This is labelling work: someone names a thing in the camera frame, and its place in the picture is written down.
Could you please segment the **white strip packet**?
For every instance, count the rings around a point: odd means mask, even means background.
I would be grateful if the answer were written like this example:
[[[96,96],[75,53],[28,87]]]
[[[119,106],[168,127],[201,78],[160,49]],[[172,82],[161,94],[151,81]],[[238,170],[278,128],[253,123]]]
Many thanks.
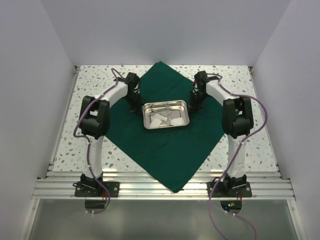
[[[160,119],[160,120],[162,120],[162,121],[167,121],[167,120],[168,120],[168,118],[167,118],[166,116],[164,116],[164,115],[162,115],[162,114],[160,114],[160,113],[156,113],[154,116],[155,116],[157,119]]]

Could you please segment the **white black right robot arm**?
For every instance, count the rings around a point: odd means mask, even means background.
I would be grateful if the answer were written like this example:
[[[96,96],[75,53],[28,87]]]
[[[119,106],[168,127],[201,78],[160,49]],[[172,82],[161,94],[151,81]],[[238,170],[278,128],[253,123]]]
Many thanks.
[[[203,108],[208,97],[222,106],[222,130],[228,140],[228,162],[222,177],[207,183],[208,196],[213,198],[251,197],[252,192],[245,170],[245,138],[254,126],[252,102],[248,96],[227,91],[221,84],[222,76],[199,71],[194,75],[193,90],[190,92],[188,113]]]

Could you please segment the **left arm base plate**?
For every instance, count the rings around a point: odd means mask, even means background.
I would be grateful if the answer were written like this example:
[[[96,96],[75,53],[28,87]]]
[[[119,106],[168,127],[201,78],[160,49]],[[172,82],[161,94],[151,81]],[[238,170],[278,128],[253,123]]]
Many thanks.
[[[108,197],[117,198],[120,191],[120,183],[117,181],[104,181],[102,183],[104,187],[108,190]],[[84,198],[94,198],[94,197],[105,197],[106,192],[103,187],[98,185],[97,188],[92,188],[89,186],[83,185],[80,181],[73,183],[75,187],[75,197],[84,197]]]

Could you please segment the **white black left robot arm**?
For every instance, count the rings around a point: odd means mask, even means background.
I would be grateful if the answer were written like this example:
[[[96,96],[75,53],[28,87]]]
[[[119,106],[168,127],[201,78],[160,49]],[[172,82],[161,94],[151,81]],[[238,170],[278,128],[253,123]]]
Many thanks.
[[[98,96],[82,99],[79,119],[73,131],[75,138],[87,140],[86,160],[80,181],[73,184],[76,197],[108,197],[106,183],[103,182],[102,144],[110,127],[111,107],[125,99],[130,111],[142,114],[142,98],[139,91],[140,78],[130,72],[125,78],[114,79],[114,85]]]

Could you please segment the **white gauze pad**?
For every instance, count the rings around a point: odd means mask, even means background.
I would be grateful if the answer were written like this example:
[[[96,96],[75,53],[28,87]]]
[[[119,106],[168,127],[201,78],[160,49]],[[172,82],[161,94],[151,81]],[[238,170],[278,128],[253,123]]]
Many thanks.
[[[182,117],[178,117],[178,118],[171,119],[170,124],[172,126],[183,126],[185,124],[185,121]]]
[[[153,118],[152,121],[150,122],[149,128],[150,129],[156,129],[159,128],[162,124],[162,120],[159,118]]]

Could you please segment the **stainless steel tray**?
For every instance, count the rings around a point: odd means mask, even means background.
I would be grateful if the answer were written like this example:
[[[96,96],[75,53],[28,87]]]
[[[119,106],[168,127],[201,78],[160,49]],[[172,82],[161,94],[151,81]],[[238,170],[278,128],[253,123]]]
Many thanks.
[[[152,119],[156,118],[155,114],[160,113],[166,116],[167,121],[163,121],[159,128],[150,128]],[[162,102],[150,102],[146,103],[142,107],[143,125],[147,130],[165,129],[173,127],[184,127],[190,123],[188,114],[188,107],[184,100],[172,100]],[[184,125],[173,126],[171,125],[171,119],[183,118]]]

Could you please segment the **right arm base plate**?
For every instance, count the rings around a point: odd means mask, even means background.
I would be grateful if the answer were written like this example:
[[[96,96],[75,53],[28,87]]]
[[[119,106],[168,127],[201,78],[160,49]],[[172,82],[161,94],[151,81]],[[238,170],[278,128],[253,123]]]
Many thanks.
[[[227,188],[223,182],[219,182],[212,193],[215,184],[216,182],[213,181],[206,183],[207,194],[212,198],[251,198],[253,196],[249,182],[246,182],[244,186],[236,188]]]

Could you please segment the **green surgical cloth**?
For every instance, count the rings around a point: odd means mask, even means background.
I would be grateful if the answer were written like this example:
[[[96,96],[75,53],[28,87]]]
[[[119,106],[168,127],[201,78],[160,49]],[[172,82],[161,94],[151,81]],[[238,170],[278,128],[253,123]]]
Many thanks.
[[[193,82],[163,62],[140,77],[142,102],[189,102]],[[208,97],[184,127],[148,130],[143,117],[122,98],[110,109],[106,137],[154,179],[177,193],[193,177],[223,137],[223,108]]]

